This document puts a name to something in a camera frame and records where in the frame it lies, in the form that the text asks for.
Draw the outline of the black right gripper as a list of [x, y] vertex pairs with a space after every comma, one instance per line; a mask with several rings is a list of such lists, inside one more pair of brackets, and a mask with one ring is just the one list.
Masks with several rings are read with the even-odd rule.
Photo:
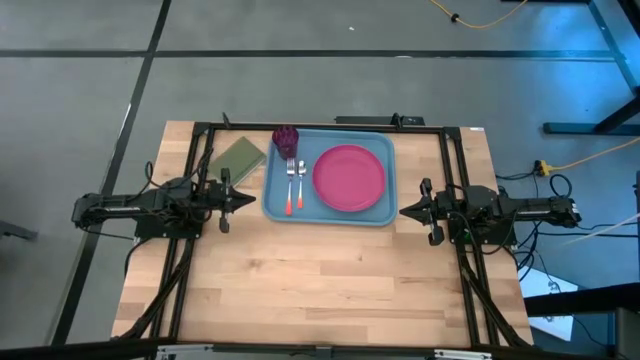
[[444, 230], [439, 220], [447, 220], [454, 211], [459, 210], [459, 203], [447, 191], [432, 194], [433, 186], [429, 178], [424, 178], [420, 185], [421, 200], [399, 210], [400, 214], [416, 220], [430, 228], [428, 241], [431, 246], [440, 245], [444, 240]]

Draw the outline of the black rail with silver brackets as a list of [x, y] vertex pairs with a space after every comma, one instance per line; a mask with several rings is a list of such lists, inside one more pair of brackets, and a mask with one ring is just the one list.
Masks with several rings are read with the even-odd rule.
[[186, 352], [306, 355], [320, 359], [345, 356], [406, 356], [455, 360], [640, 360], [624, 354], [594, 357], [543, 351], [536, 347], [477, 345], [470, 348], [366, 347], [336, 345], [178, 344], [170, 338], [118, 339], [105, 342], [0, 350], [0, 360], [132, 360]]

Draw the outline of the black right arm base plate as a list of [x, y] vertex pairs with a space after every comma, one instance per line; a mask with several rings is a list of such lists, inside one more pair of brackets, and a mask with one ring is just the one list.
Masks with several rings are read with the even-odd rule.
[[511, 218], [463, 219], [459, 213], [449, 215], [451, 242], [465, 245], [513, 245], [516, 242]]

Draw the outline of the blue plastic tray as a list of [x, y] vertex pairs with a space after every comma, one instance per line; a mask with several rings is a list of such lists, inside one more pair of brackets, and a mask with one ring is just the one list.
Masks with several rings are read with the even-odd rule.
[[[297, 159], [306, 163], [303, 179], [304, 207], [297, 208], [299, 177], [292, 183], [293, 214], [285, 215], [288, 176], [286, 161], [274, 144], [269, 145], [262, 194], [264, 214], [274, 221], [355, 226], [385, 226], [393, 222], [398, 213], [395, 149], [385, 135], [375, 132], [300, 129]], [[386, 171], [386, 192], [372, 207], [360, 212], [341, 212], [325, 205], [316, 195], [312, 184], [312, 170], [319, 156], [338, 145], [359, 145], [373, 152]]]

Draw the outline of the pink round plate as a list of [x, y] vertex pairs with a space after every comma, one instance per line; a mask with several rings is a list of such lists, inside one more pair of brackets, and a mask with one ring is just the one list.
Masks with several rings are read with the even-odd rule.
[[318, 198], [341, 212], [374, 206], [386, 192], [386, 171], [378, 157], [359, 145], [338, 145], [322, 153], [312, 170]]

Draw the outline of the green spiral notebook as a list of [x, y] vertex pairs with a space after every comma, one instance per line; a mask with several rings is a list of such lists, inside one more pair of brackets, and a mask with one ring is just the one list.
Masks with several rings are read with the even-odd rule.
[[209, 164], [209, 174], [220, 180], [222, 170], [229, 169], [230, 184], [236, 186], [266, 160], [266, 155], [246, 137], [235, 141]]

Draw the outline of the black desk leg frame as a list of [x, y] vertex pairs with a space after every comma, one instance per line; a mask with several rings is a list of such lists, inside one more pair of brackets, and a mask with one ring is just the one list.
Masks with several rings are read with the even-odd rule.
[[[632, 99], [619, 109], [597, 123], [545, 122], [542, 130], [549, 135], [608, 135], [608, 136], [640, 136], [640, 124], [627, 124], [633, 117], [640, 115], [640, 82], [632, 73], [626, 56], [618, 45], [613, 32], [607, 25], [604, 16], [598, 9], [595, 0], [528, 0], [529, 3], [553, 5], [584, 5], [588, 8], [600, 34], [607, 45], [609, 55], [600, 55], [614, 61], [623, 79], [632, 93]], [[595, 51], [563, 50], [563, 51], [515, 51], [508, 59], [542, 59], [569, 60], [578, 58], [596, 59]]]

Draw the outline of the metal fork with orange handle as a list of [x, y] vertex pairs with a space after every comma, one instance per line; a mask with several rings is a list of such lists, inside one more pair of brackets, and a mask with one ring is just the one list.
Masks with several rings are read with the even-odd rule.
[[288, 158], [286, 160], [286, 173], [288, 176], [288, 190], [287, 190], [285, 215], [291, 216], [293, 214], [292, 183], [293, 183], [293, 178], [296, 175], [296, 162], [294, 158]]

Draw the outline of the grey box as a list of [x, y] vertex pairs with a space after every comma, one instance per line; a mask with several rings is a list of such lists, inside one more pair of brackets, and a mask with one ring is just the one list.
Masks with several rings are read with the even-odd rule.
[[615, 355], [619, 360], [640, 360], [640, 313], [616, 310]]

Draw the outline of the grey floor object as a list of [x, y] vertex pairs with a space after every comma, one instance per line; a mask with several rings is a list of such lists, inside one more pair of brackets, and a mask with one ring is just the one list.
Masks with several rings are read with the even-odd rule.
[[37, 236], [38, 233], [35, 231], [0, 220], [0, 238], [18, 237], [24, 240], [34, 240]]

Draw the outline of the black beam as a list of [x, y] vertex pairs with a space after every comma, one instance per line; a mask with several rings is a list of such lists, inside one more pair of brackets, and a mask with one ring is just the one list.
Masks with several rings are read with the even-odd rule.
[[538, 295], [524, 299], [530, 317], [640, 311], [640, 282]]

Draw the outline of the pale thin rod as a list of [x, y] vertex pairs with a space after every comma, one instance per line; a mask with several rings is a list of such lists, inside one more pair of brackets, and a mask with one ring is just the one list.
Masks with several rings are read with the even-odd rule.
[[573, 237], [573, 240], [570, 240], [569, 243], [574, 243], [577, 241], [581, 241], [581, 240], [585, 240], [593, 237], [637, 238], [637, 235], [617, 234], [617, 233], [613, 233], [613, 230], [626, 225], [634, 225], [639, 220], [640, 220], [640, 213], [637, 213], [631, 216], [630, 218], [625, 219], [616, 224], [595, 225], [591, 228], [582, 229], [581, 231], [572, 230], [569, 232], [561, 233], [561, 236]]

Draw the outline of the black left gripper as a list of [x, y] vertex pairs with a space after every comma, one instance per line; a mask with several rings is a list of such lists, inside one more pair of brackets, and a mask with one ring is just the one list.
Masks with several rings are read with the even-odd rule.
[[220, 213], [219, 230], [222, 233], [228, 233], [230, 231], [228, 215], [233, 211], [237, 211], [244, 206], [254, 203], [256, 197], [238, 190], [233, 190], [235, 200], [233, 201], [232, 210], [233, 198], [231, 196], [230, 169], [222, 168], [220, 175], [220, 180], [212, 179], [207, 181], [207, 208], [210, 212], [218, 211]]

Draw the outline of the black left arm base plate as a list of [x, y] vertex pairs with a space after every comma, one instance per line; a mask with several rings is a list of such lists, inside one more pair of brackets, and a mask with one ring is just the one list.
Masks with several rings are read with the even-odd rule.
[[203, 228], [203, 224], [185, 214], [146, 214], [135, 219], [135, 236], [142, 239], [150, 238], [196, 238]]

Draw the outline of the purple cup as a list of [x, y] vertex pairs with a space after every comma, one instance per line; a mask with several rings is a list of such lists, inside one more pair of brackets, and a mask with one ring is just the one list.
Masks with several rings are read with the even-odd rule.
[[293, 126], [278, 127], [272, 133], [272, 141], [282, 159], [287, 160], [297, 156], [299, 133]]

